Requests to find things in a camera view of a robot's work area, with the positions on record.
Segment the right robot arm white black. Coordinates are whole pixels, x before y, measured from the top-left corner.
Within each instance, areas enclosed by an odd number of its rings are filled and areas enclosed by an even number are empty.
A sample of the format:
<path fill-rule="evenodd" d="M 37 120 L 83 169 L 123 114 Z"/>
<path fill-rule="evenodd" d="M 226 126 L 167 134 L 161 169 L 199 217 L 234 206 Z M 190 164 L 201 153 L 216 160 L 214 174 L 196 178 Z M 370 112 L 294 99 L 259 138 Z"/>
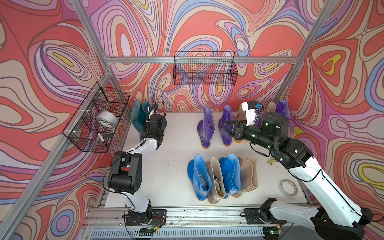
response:
<path fill-rule="evenodd" d="M 289 174 L 303 182 L 320 207 L 301 207 L 268 198 L 259 208 L 262 221 L 287 221 L 315 231 L 323 240 L 361 240 L 373 212 L 355 204 L 320 166 L 311 150 L 288 136 L 289 120 L 277 112 L 263 115 L 259 127 L 230 121 L 227 129 L 236 140 L 247 140 L 269 151 Z"/>

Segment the teal rain boot yellow sole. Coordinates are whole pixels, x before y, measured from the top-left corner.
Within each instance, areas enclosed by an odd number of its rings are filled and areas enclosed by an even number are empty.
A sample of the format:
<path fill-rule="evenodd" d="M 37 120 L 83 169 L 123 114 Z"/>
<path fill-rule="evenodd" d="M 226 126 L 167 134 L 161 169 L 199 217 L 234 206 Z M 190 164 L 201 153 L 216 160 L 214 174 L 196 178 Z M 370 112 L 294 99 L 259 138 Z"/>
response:
<path fill-rule="evenodd" d="M 140 101 L 136 101 L 131 111 L 131 122 L 139 133 L 140 139 L 143 139 L 145 136 L 146 119 L 147 117 L 146 113 L 143 110 L 142 103 Z"/>

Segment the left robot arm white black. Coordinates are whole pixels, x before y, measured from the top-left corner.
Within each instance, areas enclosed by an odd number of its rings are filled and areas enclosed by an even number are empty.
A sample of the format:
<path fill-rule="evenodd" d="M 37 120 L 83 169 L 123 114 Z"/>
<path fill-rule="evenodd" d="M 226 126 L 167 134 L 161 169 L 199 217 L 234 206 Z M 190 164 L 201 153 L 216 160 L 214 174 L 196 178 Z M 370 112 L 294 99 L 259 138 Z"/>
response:
<path fill-rule="evenodd" d="M 132 205 L 131 213 L 143 224 L 153 217 L 152 203 L 140 189 L 143 181 L 143 159 L 156 151 L 164 138 L 166 114 L 150 114 L 143 140 L 130 150 L 117 151 L 107 177 L 109 189 L 122 194 Z"/>

